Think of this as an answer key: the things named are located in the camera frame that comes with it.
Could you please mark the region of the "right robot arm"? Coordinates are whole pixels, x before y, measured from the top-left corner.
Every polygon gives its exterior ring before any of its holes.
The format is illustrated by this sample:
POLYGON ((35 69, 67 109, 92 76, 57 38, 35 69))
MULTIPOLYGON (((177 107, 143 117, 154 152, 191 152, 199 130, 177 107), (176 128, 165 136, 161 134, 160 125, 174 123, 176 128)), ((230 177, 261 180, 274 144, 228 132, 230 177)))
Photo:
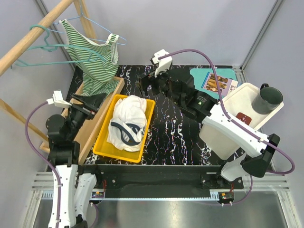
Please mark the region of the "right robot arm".
POLYGON ((176 68, 159 74, 153 71, 139 76, 136 85, 144 95, 150 86, 154 95, 164 95, 185 116, 217 129, 244 150, 244 156, 226 162, 215 177, 220 188, 227 188, 246 174, 262 178, 269 171, 280 137, 275 133, 266 135, 255 131, 234 116, 227 117, 217 99, 195 89, 194 78, 188 70, 176 68))

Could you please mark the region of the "teal plastic hanger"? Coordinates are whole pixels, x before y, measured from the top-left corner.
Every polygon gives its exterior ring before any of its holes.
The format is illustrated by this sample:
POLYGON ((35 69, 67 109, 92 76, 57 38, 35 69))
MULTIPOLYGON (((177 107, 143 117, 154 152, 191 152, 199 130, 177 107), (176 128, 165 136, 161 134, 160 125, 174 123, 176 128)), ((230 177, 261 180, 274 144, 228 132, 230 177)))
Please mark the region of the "teal plastic hanger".
POLYGON ((69 64, 76 65, 81 63, 92 63, 98 60, 105 61, 105 57, 90 47, 82 45, 66 44, 66 43, 50 43, 48 38, 51 31, 48 28, 34 24, 30 27, 33 29, 42 29, 45 36, 43 37, 44 44, 30 45, 26 49, 27 54, 22 54, 14 65, 19 67, 37 67, 48 65, 69 64), (72 59, 68 54, 69 51, 80 51, 84 56, 72 59))

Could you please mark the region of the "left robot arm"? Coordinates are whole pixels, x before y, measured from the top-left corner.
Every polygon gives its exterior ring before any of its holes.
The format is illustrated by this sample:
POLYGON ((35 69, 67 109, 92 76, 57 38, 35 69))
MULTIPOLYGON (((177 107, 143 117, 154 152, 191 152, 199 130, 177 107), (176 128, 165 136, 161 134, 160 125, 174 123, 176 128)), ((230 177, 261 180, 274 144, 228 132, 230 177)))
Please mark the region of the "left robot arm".
POLYGON ((50 116, 46 121, 49 157, 54 177, 50 228, 86 228, 87 209, 93 189, 106 187, 97 165, 80 165, 80 143, 76 135, 86 120, 94 119, 106 94, 82 96, 72 94, 77 103, 63 100, 61 91, 54 91, 49 105, 67 109, 67 115, 50 116))

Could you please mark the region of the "green striped tank top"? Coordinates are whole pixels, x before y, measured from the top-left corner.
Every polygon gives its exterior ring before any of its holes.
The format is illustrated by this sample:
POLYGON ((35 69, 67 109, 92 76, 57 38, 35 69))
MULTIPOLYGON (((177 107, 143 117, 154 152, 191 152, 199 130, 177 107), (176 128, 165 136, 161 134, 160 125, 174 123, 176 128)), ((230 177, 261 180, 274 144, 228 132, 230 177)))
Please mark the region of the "green striped tank top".
POLYGON ((112 93, 118 85, 114 76, 119 67, 119 36, 111 33, 104 44, 97 44, 79 33, 66 19, 59 23, 66 32, 66 44, 69 45, 65 49, 83 71, 82 95, 112 93))

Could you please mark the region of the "white tank top navy trim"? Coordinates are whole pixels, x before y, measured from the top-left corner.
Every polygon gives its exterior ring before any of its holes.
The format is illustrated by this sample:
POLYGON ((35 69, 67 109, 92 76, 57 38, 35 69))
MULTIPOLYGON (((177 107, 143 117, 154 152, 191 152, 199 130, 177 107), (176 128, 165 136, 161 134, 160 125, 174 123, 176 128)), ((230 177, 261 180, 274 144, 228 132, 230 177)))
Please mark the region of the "white tank top navy trim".
POLYGON ((147 100, 135 95, 120 98, 114 105, 107 142, 118 150, 140 150, 147 126, 147 100))

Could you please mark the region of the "light blue wire hanger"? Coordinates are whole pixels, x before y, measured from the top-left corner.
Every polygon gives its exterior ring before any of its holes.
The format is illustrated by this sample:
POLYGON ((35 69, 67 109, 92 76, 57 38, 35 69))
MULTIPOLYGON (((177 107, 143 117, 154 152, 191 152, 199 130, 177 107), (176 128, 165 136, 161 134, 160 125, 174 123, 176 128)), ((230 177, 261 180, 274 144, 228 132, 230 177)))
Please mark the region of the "light blue wire hanger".
MULTIPOLYGON (((85 3, 82 3, 82 1, 79 1, 79 15, 77 17, 66 19, 66 20, 70 21, 70 20, 75 20, 75 19, 80 19, 80 20, 84 19, 85 23, 92 22, 93 24, 97 25, 98 27, 101 27, 102 29, 104 29, 108 33, 112 34, 112 32, 110 30, 108 30, 107 28, 103 27, 102 25, 98 24, 97 22, 95 22, 95 21, 93 21, 92 19, 89 18, 89 15, 88 15, 88 12, 87 12, 87 7, 85 6, 85 3)), ((52 24, 53 25, 59 25, 60 21, 53 22, 52 24)), ((56 31, 56 30, 51 30, 51 29, 48 29, 48 30, 59 33, 59 34, 65 34, 64 32, 59 32, 59 31, 56 31)), ((117 43, 118 45, 125 46, 127 44, 127 40, 125 38, 123 38, 121 36, 119 36, 118 38, 124 40, 124 43, 117 43)), ((89 39, 93 40, 93 41, 105 42, 105 40, 96 39, 96 38, 89 38, 89 39)))

